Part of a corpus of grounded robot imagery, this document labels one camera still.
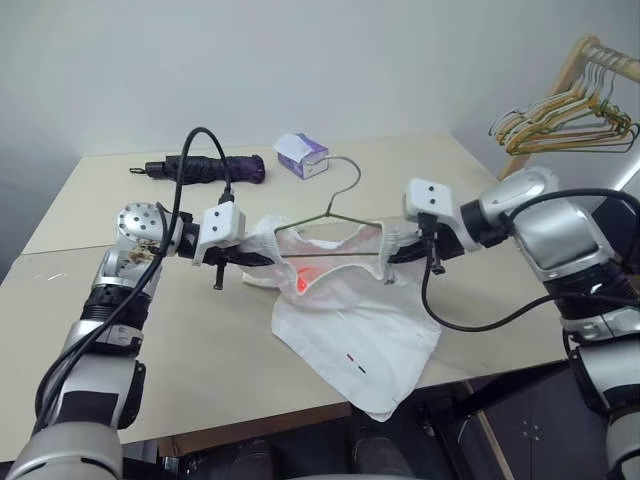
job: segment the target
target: gray wall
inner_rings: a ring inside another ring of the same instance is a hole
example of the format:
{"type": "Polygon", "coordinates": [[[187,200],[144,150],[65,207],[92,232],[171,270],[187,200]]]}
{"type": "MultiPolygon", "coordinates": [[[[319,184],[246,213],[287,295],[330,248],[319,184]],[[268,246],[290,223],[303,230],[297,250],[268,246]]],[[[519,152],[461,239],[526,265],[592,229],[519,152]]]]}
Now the gray wall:
{"type": "MultiPolygon", "coordinates": [[[[175,150],[195,125],[226,145],[288,130],[328,142],[452,131],[497,172],[504,154],[486,136],[495,117],[544,94],[585,33],[638,56],[639,9],[637,0],[0,0],[0,278],[78,158],[175,150]]],[[[626,108],[640,103],[632,87],[621,92],[626,108]]],[[[561,175],[608,185],[631,158],[573,161],[561,175]]]]}

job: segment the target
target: wire hanger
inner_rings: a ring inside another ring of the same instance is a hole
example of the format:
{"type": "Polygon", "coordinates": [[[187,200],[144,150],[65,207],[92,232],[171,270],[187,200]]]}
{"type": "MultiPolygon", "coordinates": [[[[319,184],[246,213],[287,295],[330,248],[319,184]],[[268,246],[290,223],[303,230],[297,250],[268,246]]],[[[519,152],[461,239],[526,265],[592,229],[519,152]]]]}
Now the wire hanger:
{"type": "Polygon", "coordinates": [[[281,227],[276,228],[274,230],[274,233],[278,233],[281,230],[286,230],[288,228],[297,227],[298,225],[304,225],[305,223],[310,223],[310,222],[313,222],[315,220],[319,220],[321,218],[327,218],[327,217],[339,218],[341,220],[346,220],[348,222],[358,223],[358,224],[361,224],[361,225],[368,225],[370,227],[375,227],[375,228],[378,228],[378,229],[382,229],[382,227],[378,223],[367,222],[366,220],[360,220],[360,219],[357,219],[357,218],[347,217],[345,215],[339,215],[339,214],[333,213],[331,211],[331,207],[333,206],[333,201],[335,200],[335,198],[338,195],[340,195],[341,193],[344,193],[344,192],[347,192],[347,191],[351,190],[353,187],[355,187],[358,184],[358,182],[360,182],[360,178],[362,177],[362,171],[360,170],[360,167],[358,166],[358,164],[356,162],[354,162],[353,160],[351,160],[349,157],[343,157],[343,156],[339,156],[339,155],[329,155],[327,157],[324,157],[324,158],[318,160],[318,162],[322,161],[322,160],[343,160],[345,162],[350,163],[356,169],[356,172],[358,172],[358,176],[357,176],[356,180],[351,185],[349,185],[347,188],[343,188],[342,190],[338,190],[333,195],[331,195],[331,199],[329,200],[329,205],[327,205],[327,209],[325,210],[324,213],[322,213],[320,215],[316,215],[316,216],[311,217],[311,218],[305,218],[304,220],[300,220],[298,222],[293,222],[293,223],[290,223],[288,225],[283,225],[281,227]]]}

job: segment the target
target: wooden table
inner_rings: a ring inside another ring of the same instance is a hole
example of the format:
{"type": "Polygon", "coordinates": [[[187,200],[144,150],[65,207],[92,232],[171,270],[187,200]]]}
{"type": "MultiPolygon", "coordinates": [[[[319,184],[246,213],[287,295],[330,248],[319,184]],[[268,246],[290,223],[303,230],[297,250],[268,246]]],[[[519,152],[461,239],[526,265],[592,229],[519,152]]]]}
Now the wooden table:
{"type": "MultiPolygon", "coordinates": [[[[496,182],[446,134],[336,143],[330,149],[362,168],[361,183],[335,204],[337,212],[360,218],[396,217],[391,220],[401,222],[397,217],[410,177],[450,185],[461,202],[496,182]]],[[[227,153],[258,153],[265,160],[263,184],[234,184],[248,225],[267,213],[292,219],[316,214],[355,173],[349,165],[333,162],[329,171],[302,181],[276,162],[270,148],[227,153]]],[[[15,458],[28,439],[38,381],[79,317],[106,246],[115,239],[118,211],[136,200],[171,204],[173,182],[128,172],[131,166],[163,158],[83,158],[2,284],[0,461],[15,458]]],[[[185,187],[182,210],[198,221],[217,202],[221,188],[221,183],[185,187]]],[[[544,293],[510,241],[450,260],[446,267],[447,274],[431,282],[429,296],[434,309],[453,321],[488,323],[544,293]]],[[[259,419],[344,402],[271,334],[275,292],[242,284],[233,267],[227,269],[224,291],[213,291],[213,276],[209,267],[196,268],[181,258],[166,260],[144,328],[141,360],[148,373],[142,408],[136,422],[121,432],[123,442],[232,424],[250,430],[247,425],[259,419]]],[[[546,305],[490,333],[444,331],[419,386],[559,360],[564,352],[557,319],[555,307],[546,305]]]]}

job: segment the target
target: black power cord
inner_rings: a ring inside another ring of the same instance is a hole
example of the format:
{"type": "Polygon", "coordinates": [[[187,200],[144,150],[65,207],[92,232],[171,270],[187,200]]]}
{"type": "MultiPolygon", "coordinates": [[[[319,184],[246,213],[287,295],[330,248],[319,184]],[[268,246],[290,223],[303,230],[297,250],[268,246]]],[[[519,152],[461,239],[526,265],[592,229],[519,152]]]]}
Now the black power cord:
{"type": "Polygon", "coordinates": [[[36,392],[37,418],[36,423],[33,427],[32,436],[45,427],[45,422],[48,414],[53,407],[56,399],[58,398],[65,380],[67,379],[75,365],[78,363],[82,355],[84,355],[95,344],[96,340],[105,331],[107,331],[110,327],[117,323],[120,314],[124,311],[128,304],[131,303],[131,301],[133,301],[144,290],[146,285],[153,278],[153,275],[158,271],[158,268],[160,268],[162,260],[167,255],[167,250],[169,249],[171,239],[173,238],[173,235],[175,233],[176,224],[180,214],[180,202],[182,198],[182,186],[184,182],[184,159],[188,157],[191,143],[199,133],[204,133],[213,141],[216,149],[218,150],[218,154],[220,155],[220,160],[222,161],[222,164],[224,166],[225,188],[222,196],[220,197],[220,203],[233,200],[233,195],[231,193],[231,177],[229,174],[229,165],[220,142],[210,130],[204,127],[194,128],[187,135],[187,138],[182,147],[180,158],[178,159],[176,187],[173,197],[173,208],[171,212],[171,221],[169,222],[168,227],[166,227],[166,217],[163,210],[164,207],[162,207],[161,205],[158,206],[161,219],[163,221],[162,223],[164,231],[157,254],[154,256],[147,269],[138,279],[136,286],[131,290],[125,300],[120,305],[118,305],[118,307],[111,313],[111,315],[109,315],[109,317],[102,323],[102,325],[100,325],[95,330],[92,330],[90,333],[82,337],[71,347],[65,350],[65,352],[61,354],[49,367],[49,369],[43,376],[36,392]]]}
{"type": "MultiPolygon", "coordinates": [[[[634,252],[636,243],[640,238],[640,201],[635,197],[633,197],[632,195],[629,195],[628,193],[625,193],[625,192],[619,192],[617,190],[609,190],[609,189],[601,189],[601,188],[582,188],[582,189],[565,190],[562,192],[553,192],[553,193],[540,195],[539,197],[536,197],[527,202],[524,202],[522,205],[518,206],[511,212],[511,214],[507,217],[508,228],[510,228],[510,230],[513,231],[513,221],[516,218],[516,216],[518,216],[524,210],[526,210],[527,208],[533,205],[546,202],[548,200],[559,199],[559,198],[585,197],[585,196],[617,198],[619,200],[625,201],[629,206],[631,206],[631,208],[633,209],[636,215],[637,225],[636,225],[635,236],[633,238],[633,241],[631,242],[631,248],[624,257],[624,260],[626,262],[629,262],[631,260],[631,255],[634,252]]],[[[481,325],[479,327],[467,327],[464,325],[457,325],[454,323],[450,323],[444,320],[443,318],[441,318],[438,314],[436,314],[431,309],[431,306],[429,305],[429,301],[427,299],[427,288],[429,286],[429,277],[431,275],[431,269],[435,261],[434,259],[435,239],[434,239],[434,232],[432,231],[433,221],[429,219],[427,216],[424,216],[424,217],[419,216],[419,220],[420,220],[420,228],[422,229],[422,238],[425,243],[425,249],[427,251],[427,263],[426,263],[424,275],[422,277],[422,286],[421,286],[422,305],[424,306],[424,309],[426,310],[426,312],[431,316],[431,318],[433,318],[440,325],[450,328],[451,330],[457,330],[459,332],[467,332],[467,333],[479,333],[479,332],[488,332],[490,330],[495,330],[496,328],[500,328],[512,322],[516,318],[524,315],[529,310],[532,310],[539,305],[542,305],[544,303],[547,303],[553,300],[571,299],[571,300],[585,300],[588,302],[589,301],[606,302],[612,305],[630,306],[630,307],[636,307],[636,308],[640,306],[640,302],[638,300],[631,300],[626,298],[611,297],[606,295],[587,295],[587,294],[569,293],[569,292],[555,293],[555,294],[549,294],[549,295],[544,295],[542,297],[539,297],[527,303],[526,305],[519,308],[518,310],[511,313],[510,315],[507,315],[503,319],[493,323],[489,323],[487,325],[481,325]]]]}

